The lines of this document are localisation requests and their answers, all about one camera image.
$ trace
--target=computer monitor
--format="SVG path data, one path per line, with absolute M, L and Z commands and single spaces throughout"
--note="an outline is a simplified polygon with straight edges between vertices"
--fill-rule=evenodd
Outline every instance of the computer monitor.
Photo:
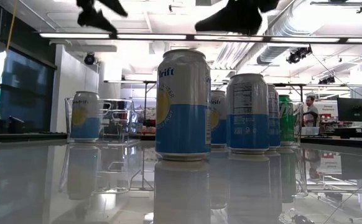
M 362 122 L 362 99 L 337 98 L 339 121 Z

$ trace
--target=green can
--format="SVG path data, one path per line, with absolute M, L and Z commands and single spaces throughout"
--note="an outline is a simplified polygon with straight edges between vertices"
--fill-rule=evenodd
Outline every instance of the green can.
M 288 146 L 293 144 L 293 103 L 288 95 L 279 95 L 279 120 L 281 124 L 281 146 Z

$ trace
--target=white and blue can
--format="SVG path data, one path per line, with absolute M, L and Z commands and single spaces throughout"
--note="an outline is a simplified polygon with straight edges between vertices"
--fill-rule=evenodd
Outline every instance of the white and blue can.
M 163 55 L 157 78 L 156 152 L 195 161 L 210 152 L 210 68 L 196 50 Z
M 70 138 L 74 141 L 95 141 L 100 136 L 100 104 L 97 93 L 78 91 L 72 103 Z
M 229 147 L 235 153 L 269 149 L 268 87 L 262 75 L 239 74 L 227 87 Z
M 211 91 L 211 146 L 226 145 L 226 96 L 221 90 Z
M 281 125 L 279 122 L 279 95 L 272 84 L 268 84 L 268 125 L 269 150 L 276 150 L 281 146 Z

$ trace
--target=security camera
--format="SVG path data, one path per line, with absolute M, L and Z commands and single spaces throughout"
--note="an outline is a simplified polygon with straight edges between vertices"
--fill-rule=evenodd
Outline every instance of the security camera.
M 95 62 L 94 52 L 87 53 L 87 56 L 84 58 L 84 63 L 86 65 L 93 65 Z

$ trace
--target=can lid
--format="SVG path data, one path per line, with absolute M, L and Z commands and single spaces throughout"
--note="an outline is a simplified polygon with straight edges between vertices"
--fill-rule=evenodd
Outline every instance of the can lid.
M 248 76 L 248 75 L 257 75 L 257 76 L 263 77 L 263 75 L 258 74 L 258 73 L 241 73 L 241 74 L 236 74 L 236 75 L 232 76 L 231 78 L 237 77 L 237 76 L 242 76 L 242 75 L 246 75 L 246 76 Z
M 168 55 L 168 54 L 172 54 L 172 53 L 180 53 L 180 52 L 190 52 L 190 53 L 196 53 L 196 54 L 200 54 L 201 56 L 203 56 L 204 59 L 206 59 L 206 55 L 201 53 L 200 51 L 197 50 L 193 50 L 193 49 L 175 49 L 175 50 L 169 50 L 168 52 L 165 52 L 163 54 L 163 58 Z

